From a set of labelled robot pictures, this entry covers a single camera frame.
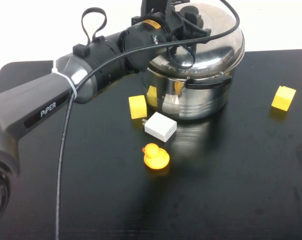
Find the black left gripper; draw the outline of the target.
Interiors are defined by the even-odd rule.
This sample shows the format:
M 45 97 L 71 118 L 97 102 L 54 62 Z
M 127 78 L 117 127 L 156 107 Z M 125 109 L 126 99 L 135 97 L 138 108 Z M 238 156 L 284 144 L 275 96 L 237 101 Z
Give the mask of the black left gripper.
M 168 42 L 183 30 L 184 24 L 173 6 L 143 6 L 141 16 L 131 26 L 133 42 Z M 185 23 L 187 37 L 209 37 L 212 30 Z

